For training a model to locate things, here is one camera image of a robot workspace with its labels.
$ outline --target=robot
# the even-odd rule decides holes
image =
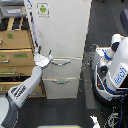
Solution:
[[[0,98],[0,128],[13,128],[18,119],[18,108],[21,108],[27,97],[42,79],[43,71],[53,59],[51,52],[48,57],[36,53],[32,75],[20,85],[10,88],[8,97]]]
[[[120,20],[128,34],[128,10],[121,12]],[[110,47],[96,48],[93,63],[94,94],[102,103],[118,104],[128,90],[128,37],[114,34]]]

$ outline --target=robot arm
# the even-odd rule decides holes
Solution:
[[[33,68],[32,75],[30,78],[22,82],[16,87],[12,87],[8,91],[9,97],[13,102],[21,108],[25,99],[31,94],[42,78],[42,68],[46,68],[50,61],[53,59],[51,52],[48,57],[44,57],[37,53],[34,56],[34,61],[37,66]]]
[[[100,68],[101,70],[106,70],[109,68],[112,58],[118,48],[118,45],[124,39],[120,34],[114,34],[111,40],[111,46],[108,47],[106,51],[103,50],[104,56],[100,59]]]
[[[42,69],[39,66],[35,66],[32,71],[30,78],[22,82],[16,87],[12,87],[8,91],[9,97],[15,102],[15,104],[21,108],[25,99],[31,94],[38,83],[41,80]]]

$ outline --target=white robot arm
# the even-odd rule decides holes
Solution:
[[[53,59],[51,52],[48,57],[36,54],[34,61],[37,66],[33,68],[32,75],[18,86],[8,91],[8,97],[0,98],[0,128],[12,128],[17,121],[18,108],[21,108],[27,97],[35,89],[43,74],[42,68],[46,68]]]

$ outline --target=refrigerator door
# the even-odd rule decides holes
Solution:
[[[54,57],[82,56],[88,32],[91,0],[30,2],[25,0],[25,5],[29,19],[29,6],[32,6],[37,42],[42,46],[41,54],[47,55],[49,50],[52,50]]]

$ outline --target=floor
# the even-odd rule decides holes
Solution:
[[[126,36],[121,23],[120,13],[128,8],[128,1],[92,0],[89,31],[85,45],[85,56],[92,52],[92,44],[107,47],[111,44],[114,33]],[[28,99],[19,109],[19,119],[16,128],[36,128],[45,125],[79,125],[92,128],[91,115],[98,117],[103,128],[106,119],[101,114],[101,105],[93,96],[90,89],[90,66],[81,71],[80,90],[77,99],[47,100],[46,98]]]

